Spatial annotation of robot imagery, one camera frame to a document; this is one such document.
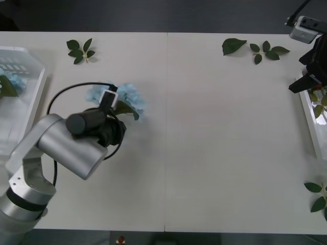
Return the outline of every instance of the blue flower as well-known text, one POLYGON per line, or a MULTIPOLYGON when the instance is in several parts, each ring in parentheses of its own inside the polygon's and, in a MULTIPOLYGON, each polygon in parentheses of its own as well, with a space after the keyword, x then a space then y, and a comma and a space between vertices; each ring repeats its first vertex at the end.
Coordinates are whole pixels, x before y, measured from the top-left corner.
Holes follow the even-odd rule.
POLYGON ((13 85, 14 89, 23 91, 26 88, 26 84, 21 80, 18 75, 13 75, 10 71, 4 71, 0 68, 0 76, 5 75, 13 85))
MULTIPOLYGON (((87 101, 99 105, 99 99, 104 90, 107 90, 108 86, 105 85, 93 85, 92 89, 88 90, 85 99, 87 101)), ((125 83, 118 87, 118 100, 126 103, 131 108, 133 108, 142 118, 143 112, 146 107, 145 101, 141 98, 140 93, 134 84, 125 83)))

